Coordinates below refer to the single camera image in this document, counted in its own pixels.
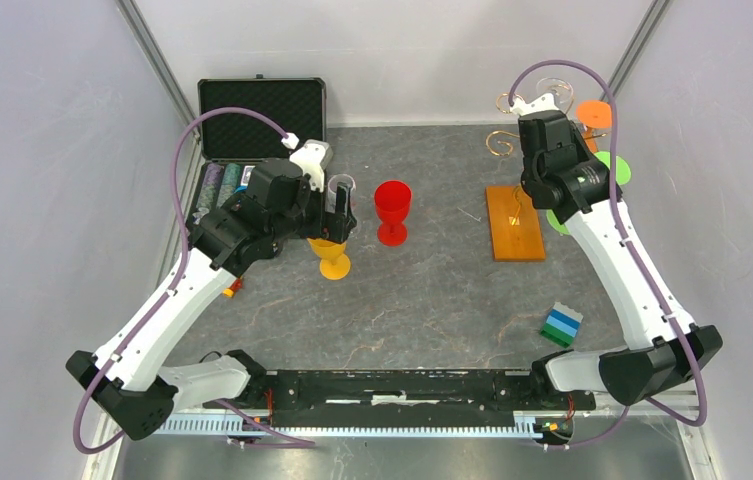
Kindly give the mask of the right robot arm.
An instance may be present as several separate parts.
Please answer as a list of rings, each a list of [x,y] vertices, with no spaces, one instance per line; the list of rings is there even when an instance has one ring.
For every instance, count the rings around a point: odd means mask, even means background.
[[[723,346],[713,325],[700,326],[642,251],[609,167],[592,153],[575,124],[557,109],[518,120],[521,186],[534,208],[549,210],[594,267],[618,315],[618,350],[550,355],[534,362],[532,400],[554,408],[570,391],[606,392],[633,405],[692,380]]]

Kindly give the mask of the red wine glass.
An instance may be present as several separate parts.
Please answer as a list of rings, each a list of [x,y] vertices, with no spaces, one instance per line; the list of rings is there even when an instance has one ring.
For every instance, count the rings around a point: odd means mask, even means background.
[[[374,207],[381,221],[377,230],[379,241],[390,247],[402,245],[408,236],[404,224],[410,213],[412,191],[399,180],[382,183],[374,192]]]

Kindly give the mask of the yellow wine glass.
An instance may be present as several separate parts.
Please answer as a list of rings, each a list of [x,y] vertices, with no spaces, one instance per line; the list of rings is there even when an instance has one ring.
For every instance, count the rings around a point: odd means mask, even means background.
[[[341,280],[351,269],[351,261],[346,255],[346,243],[335,243],[325,239],[309,239],[309,245],[320,259],[320,273],[328,280]]]

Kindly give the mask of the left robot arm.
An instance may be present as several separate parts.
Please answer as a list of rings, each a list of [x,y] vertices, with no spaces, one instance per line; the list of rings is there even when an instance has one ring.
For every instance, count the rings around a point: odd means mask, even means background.
[[[278,256],[292,238],[340,244],[356,227],[351,182],[333,195],[320,167],[273,160],[255,166],[246,186],[205,214],[165,281],[135,316],[94,352],[65,364],[94,401],[132,440],[158,430],[179,410],[218,399],[258,405],[265,379],[238,357],[167,367],[164,362],[199,315],[255,262]]]

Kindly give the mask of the clear wine glass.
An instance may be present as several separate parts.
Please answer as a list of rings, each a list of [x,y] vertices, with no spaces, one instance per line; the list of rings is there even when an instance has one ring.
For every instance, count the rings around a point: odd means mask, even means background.
[[[332,175],[327,183],[328,195],[330,198],[335,198],[341,186],[345,186],[350,193],[356,190],[356,181],[349,174],[335,174]]]

